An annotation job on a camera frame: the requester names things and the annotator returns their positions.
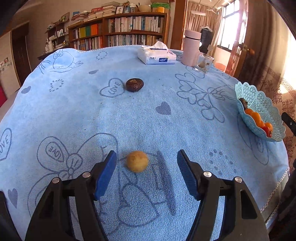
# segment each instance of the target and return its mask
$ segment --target blue label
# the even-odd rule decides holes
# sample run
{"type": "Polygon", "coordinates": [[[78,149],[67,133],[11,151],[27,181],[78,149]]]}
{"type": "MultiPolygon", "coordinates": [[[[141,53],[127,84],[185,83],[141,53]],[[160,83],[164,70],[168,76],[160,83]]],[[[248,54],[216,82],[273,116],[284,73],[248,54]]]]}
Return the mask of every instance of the blue label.
{"type": "Polygon", "coordinates": [[[167,61],[168,61],[168,58],[159,58],[158,62],[167,62],[167,61]]]}
{"type": "Polygon", "coordinates": [[[158,48],[151,48],[152,50],[167,50],[167,49],[158,49],[158,48]]]}

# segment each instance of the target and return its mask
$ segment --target green book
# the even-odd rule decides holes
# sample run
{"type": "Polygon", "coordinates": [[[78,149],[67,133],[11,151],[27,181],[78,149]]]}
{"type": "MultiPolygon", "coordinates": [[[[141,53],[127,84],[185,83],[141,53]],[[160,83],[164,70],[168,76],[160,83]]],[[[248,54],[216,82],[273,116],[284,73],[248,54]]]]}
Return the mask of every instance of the green book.
{"type": "Polygon", "coordinates": [[[85,27],[80,28],[79,31],[80,31],[80,37],[81,37],[81,38],[86,37],[85,27]]]}
{"type": "Polygon", "coordinates": [[[86,34],[86,37],[91,36],[91,27],[90,26],[85,27],[85,34],[86,34]]]}

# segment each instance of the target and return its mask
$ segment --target dark doorway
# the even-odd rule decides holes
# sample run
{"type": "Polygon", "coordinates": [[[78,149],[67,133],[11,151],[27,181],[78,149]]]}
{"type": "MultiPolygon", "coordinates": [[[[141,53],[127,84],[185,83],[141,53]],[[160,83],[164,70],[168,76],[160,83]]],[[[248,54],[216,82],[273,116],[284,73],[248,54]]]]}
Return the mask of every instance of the dark doorway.
{"type": "Polygon", "coordinates": [[[31,73],[26,45],[28,26],[29,24],[24,24],[19,28],[12,30],[11,34],[13,58],[21,86],[31,73]]]}

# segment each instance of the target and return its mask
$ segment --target blue gripper pad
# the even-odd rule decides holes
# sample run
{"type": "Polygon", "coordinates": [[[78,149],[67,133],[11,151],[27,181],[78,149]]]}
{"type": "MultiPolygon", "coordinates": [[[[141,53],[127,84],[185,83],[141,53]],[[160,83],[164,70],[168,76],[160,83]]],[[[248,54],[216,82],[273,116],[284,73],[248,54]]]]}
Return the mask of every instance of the blue gripper pad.
{"type": "Polygon", "coordinates": [[[201,195],[198,193],[198,183],[197,179],[193,174],[192,168],[194,165],[197,165],[196,168],[198,171],[203,173],[201,167],[198,163],[191,162],[187,155],[185,154],[184,150],[179,150],[177,154],[177,163],[180,168],[180,171],[182,173],[183,179],[186,183],[187,189],[189,191],[189,194],[192,195],[196,200],[201,199],[201,195]]]}
{"type": "Polygon", "coordinates": [[[96,181],[96,190],[94,192],[95,200],[99,200],[101,196],[105,195],[108,184],[111,180],[112,174],[117,164],[116,152],[111,150],[104,161],[104,168],[101,171],[96,181]]]}

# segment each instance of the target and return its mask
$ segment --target beige curtain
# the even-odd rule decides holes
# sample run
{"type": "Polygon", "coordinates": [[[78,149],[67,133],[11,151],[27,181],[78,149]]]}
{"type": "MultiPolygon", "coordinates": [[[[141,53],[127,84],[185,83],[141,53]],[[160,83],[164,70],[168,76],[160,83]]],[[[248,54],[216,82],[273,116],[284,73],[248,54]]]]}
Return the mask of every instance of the beige curtain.
{"type": "Polygon", "coordinates": [[[188,1],[185,29],[200,32],[203,26],[209,26],[213,30],[213,40],[211,45],[214,47],[210,56],[214,56],[219,37],[219,30],[222,24],[223,8],[219,10],[214,9],[217,14],[212,11],[207,11],[207,9],[211,9],[211,7],[202,4],[198,5],[196,2],[188,1]],[[191,10],[204,12],[206,13],[206,16],[192,14],[191,10]]]}
{"type": "MultiPolygon", "coordinates": [[[[291,38],[290,30],[266,0],[249,0],[247,28],[252,28],[249,31],[251,41],[248,47],[255,51],[255,55],[247,54],[238,80],[255,85],[272,99],[280,114],[287,112],[295,120],[296,91],[292,87],[294,81],[283,78],[291,38]]],[[[287,126],[284,143],[292,171],[296,158],[296,137],[287,126]]]]}

